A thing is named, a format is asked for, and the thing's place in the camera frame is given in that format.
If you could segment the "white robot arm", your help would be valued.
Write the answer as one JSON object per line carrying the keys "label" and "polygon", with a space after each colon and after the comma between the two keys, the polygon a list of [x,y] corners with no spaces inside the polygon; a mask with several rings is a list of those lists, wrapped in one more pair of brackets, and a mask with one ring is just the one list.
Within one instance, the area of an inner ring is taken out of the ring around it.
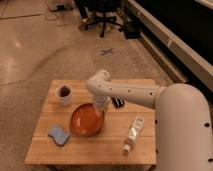
{"label": "white robot arm", "polygon": [[86,81],[100,104],[119,98],[155,111],[157,171],[213,171],[213,128],[209,104],[196,87],[115,83],[105,70]]}

